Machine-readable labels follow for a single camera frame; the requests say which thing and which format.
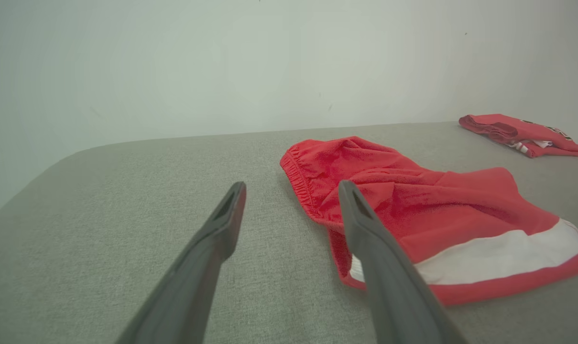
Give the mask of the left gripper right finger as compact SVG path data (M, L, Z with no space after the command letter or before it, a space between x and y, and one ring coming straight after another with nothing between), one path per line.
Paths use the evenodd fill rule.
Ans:
M338 187L344 233L361 262L379 344L465 344L466 338L358 187Z

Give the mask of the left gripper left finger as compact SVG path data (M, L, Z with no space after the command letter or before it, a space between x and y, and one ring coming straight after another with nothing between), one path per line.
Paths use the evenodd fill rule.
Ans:
M118 338L119 344L201 344L220 268L236 250L246 184L234 183Z

